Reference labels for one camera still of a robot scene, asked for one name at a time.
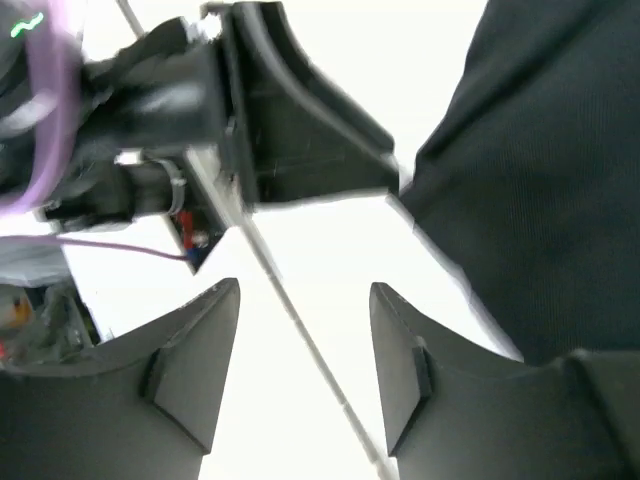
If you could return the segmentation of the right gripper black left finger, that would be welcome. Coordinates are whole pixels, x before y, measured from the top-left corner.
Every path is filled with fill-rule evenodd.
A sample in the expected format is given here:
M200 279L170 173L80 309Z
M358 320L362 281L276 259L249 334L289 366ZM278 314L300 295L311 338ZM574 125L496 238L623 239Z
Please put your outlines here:
M240 306L227 278L68 362L1 373L5 479L195 479L213 444Z

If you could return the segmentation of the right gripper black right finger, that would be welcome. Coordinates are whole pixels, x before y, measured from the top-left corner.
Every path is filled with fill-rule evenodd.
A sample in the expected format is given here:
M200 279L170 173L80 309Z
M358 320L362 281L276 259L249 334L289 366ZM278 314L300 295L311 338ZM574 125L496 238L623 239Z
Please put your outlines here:
M529 366L465 339L393 288L370 290L388 454L404 479L635 479L639 356Z

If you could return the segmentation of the black pleated skirt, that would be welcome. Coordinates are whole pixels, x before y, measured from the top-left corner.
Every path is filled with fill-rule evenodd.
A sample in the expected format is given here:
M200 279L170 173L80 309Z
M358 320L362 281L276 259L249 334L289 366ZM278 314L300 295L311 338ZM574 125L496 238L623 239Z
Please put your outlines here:
M402 205L541 364L639 346L639 5L491 1Z

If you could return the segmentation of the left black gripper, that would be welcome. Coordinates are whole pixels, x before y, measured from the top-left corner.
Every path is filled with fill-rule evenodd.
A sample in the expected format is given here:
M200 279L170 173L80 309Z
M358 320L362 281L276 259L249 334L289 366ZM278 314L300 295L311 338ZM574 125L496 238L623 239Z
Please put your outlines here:
M282 3L208 2L202 13L222 26L213 45L227 101L221 149L246 204L398 192L393 137L313 65ZM209 53L177 17L87 65L83 90L95 104L42 219L89 230L204 211L185 152L214 140Z

